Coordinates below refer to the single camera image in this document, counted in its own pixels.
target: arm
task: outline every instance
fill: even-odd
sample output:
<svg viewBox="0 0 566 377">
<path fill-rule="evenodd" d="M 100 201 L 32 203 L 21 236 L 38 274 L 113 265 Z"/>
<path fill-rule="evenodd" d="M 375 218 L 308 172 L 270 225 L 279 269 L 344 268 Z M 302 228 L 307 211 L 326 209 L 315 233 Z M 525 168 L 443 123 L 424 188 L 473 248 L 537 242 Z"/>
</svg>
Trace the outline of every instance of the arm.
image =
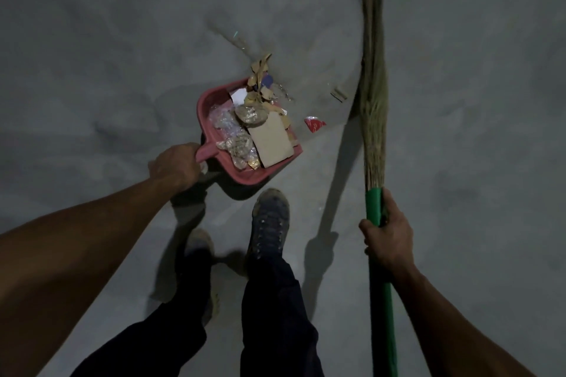
<svg viewBox="0 0 566 377">
<path fill-rule="evenodd" d="M 384 189 L 389 220 L 378 228 L 363 220 L 366 250 L 393 277 L 417 333 L 433 376 L 513 376 L 533 374 L 509 353 L 478 331 L 417 270 L 413 261 L 413 230 Z"/>
<path fill-rule="evenodd" d="M 195 183 L 197 148 L 174 146 L 148 180 L 0 236 L 0 375 L 40 371 L 155 214 Z"/>
</svg>

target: foot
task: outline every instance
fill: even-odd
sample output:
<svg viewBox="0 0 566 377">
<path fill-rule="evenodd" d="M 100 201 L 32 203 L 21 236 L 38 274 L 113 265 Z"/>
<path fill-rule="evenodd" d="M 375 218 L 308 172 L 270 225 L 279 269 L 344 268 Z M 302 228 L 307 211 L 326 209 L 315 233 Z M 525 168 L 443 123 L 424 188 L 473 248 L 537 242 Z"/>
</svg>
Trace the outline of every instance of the foot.
<svg viewBox="0 0 566 377">
<path fill-rule="evenodd" d="M 185 244 L 183 259 L 191 259 L 191 255 L 197 251 L 206 250 L 214 257 L 214 243 L 208 232 L 202 228 L 194 229 L 188 236 Z M 216 282 L 213 272 L 210 273 L 210 298 L 203 313 L 203 326 L 206 326 L 219 312 L 220 302 L 216 290 Z"/>
<path fill-rule="evenodd" d="M 289 230 L 289 218 L 289 202 L 283 192 L 273 188 L 263 191 L 252 212 L 247 260 L 281 256 Z"/>
</svg>

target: broom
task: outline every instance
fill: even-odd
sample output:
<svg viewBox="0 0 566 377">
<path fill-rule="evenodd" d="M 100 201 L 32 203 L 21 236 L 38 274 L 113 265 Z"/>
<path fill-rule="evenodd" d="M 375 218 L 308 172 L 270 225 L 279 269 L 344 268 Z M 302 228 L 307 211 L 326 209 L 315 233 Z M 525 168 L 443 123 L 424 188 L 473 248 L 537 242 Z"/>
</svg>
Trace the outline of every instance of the broom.
<svg viewBox="0 0 566 377">
<path fill-rule="evenodd" d="M 362 71 L 357 93 L 366 176 L 366 216 L 383 226 L 381 189 L 386 168 L 387 74 L 383 42 L 383 0 L 362 0 L 364 30 Z M 391 284 L 370 259 L 371 345 L 374 375 L 397 376 Z"/>
</svg>

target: concrete floor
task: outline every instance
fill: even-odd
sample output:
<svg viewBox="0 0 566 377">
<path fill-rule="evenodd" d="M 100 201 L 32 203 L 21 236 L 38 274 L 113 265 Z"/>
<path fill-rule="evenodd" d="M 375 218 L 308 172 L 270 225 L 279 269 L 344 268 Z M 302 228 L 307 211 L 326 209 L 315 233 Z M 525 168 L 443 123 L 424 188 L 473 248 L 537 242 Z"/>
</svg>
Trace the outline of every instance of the concrete floor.
<svg viewBox="0 0 566 377">
<path fill-rule="evenodd" d="M 292 205 L 284 256 L 325 373 L 370 375 L 359 136 L 329 95 L 336 84 L 353 95 L 359 0 L 1 2 L 0 230 L 142 180 L 159 151 L 198 141 L 200 93 L 248 73 L 222 37 L 238 31 L 253 57 L 274 52 L 272 72 L 295 98 L 286 107 L 305 152 L 269 185 Z M 564 0 L 386 0 L 385 17 L 386 183 L 414 227 L 418 266 L 535 373 L 562 375 Z M 311 134 L 307 114 L 328 126 Z M 246 248 L 254 200 L 208 188 L 201 225 L 220 255 Z M 158 214 L 43 377 L 69 375 L 171 295 L 173 232 L 202 209 Z M 181 375 L 238 374 L 244 279 L 223 264 L 214 272 L 221 314 Z M 428 375 L 395 301 L 400 375 Z"/>
</svg>

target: person's left hand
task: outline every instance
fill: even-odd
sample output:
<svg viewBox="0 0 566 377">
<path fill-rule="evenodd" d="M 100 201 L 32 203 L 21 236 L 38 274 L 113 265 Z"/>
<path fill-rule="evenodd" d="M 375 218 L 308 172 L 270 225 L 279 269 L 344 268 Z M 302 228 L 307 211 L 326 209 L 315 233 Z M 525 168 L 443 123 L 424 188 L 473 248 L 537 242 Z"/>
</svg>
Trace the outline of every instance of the person's left hand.
<svg viewBox="0 0 566 377">
<path fill-rule="evenodd" d="M 168 178 L 178 183 L 178 192 L 193 186 L 200 174 L 200 164 L 196 162 L 196 150 L 200 148 L 196 143 L 178 144 L 171 146 L 150 161 L 149 177 L 153 179 Z"/>
</svg>

